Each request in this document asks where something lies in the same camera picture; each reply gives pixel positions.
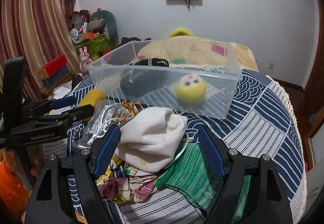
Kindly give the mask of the left hand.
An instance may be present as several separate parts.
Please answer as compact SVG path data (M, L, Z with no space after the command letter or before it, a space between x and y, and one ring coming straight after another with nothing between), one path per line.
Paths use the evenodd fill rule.
M35 177L39 176L39 172L42 168L42 148L40 145L33 145L27 147L28 162L31 164L31 174ZM1 161L5 161L5 165L9 172L14 176L22 179L22 171L18 166L18 158L14 150L7 148L1 150Z

